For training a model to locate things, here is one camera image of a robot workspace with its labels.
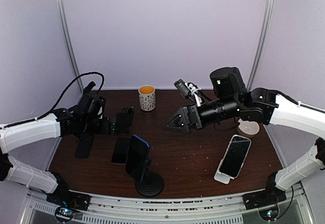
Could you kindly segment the black front phone stand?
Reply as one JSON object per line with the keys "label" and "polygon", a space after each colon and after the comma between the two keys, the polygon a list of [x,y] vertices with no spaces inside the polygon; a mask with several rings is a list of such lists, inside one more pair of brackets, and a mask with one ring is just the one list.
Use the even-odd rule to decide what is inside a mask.
{"label": "black front phone stand", "polygon": [[160,195],[164,189],[163,178],[156,172],[149,170],[151,159],[145,162],[144,175],[141,182],[135,182],[137,192],[145,198],[155,198]]}

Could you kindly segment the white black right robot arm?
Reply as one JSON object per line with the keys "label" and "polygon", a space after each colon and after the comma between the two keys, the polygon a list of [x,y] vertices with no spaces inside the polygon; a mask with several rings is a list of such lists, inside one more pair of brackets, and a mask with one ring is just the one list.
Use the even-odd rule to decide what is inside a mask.
{"label": "white black right robot arm", "polygon": [[180,107],[171,116],[164,130],[190,133],[192,129],[240,117],[264,125],[282,125],[318,136],[315,144],[288,167],[272,173],[266,188],[243,195],[245,208],[255,209],[285,201],[285,192],[294,184],[317,170],[324,170],[324,110],[302,104],[278,90],[256,88],[247,91],[237,67],[224,67],[210,74],[216,100],[208,99],[195,85],[178,80],[174,83],[192,105]]}

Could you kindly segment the black smartphone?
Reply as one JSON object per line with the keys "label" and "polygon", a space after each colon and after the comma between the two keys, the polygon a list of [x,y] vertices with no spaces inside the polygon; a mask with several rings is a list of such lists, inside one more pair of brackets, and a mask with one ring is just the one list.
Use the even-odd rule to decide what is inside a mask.
{"label": "black smartphone", "polygon": [[93,139],[93,134],[83,133],[77,141],[75,157],[88,158],[92,147]]}

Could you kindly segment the blue smartphone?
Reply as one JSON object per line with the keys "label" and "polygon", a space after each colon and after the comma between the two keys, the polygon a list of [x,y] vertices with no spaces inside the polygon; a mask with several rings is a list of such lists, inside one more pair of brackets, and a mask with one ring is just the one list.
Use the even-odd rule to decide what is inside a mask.
{"label": "blue smartphone", "polygon": [[131,136],[125,170],[137,182],[141,182],[145,174],[149,151],[150,144],[148,142],[137,135]]}

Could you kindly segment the pink-edged dark smartphone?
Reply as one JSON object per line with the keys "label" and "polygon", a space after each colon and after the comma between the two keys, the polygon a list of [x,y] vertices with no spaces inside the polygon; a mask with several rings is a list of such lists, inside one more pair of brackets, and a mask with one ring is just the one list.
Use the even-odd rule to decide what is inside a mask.
{"label": "pink-edged dark smartphone", "polygon": [[125,165],[127,161],[131,139],[129,137],[118,137],[115,143],[111,163]]}

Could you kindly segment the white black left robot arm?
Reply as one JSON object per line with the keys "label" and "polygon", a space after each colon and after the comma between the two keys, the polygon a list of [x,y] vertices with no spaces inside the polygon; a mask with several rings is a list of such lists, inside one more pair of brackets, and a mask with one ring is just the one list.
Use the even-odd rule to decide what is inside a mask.
{"label": "white black left robot arm", "polygon": [[73,135],[77,138],[75,157],[87,158],[95,135],[125,134],[132,124],[133,108],[123,108],[110,118],[104,115],[105,105],[104,97],[84,93],[78,104],[69,109],[54,108],[46,116],[1,125],[1,180],[41,190],[61,206],[76,204],[76,197],[58,173],[20,162],[9,152],[41,140]]}

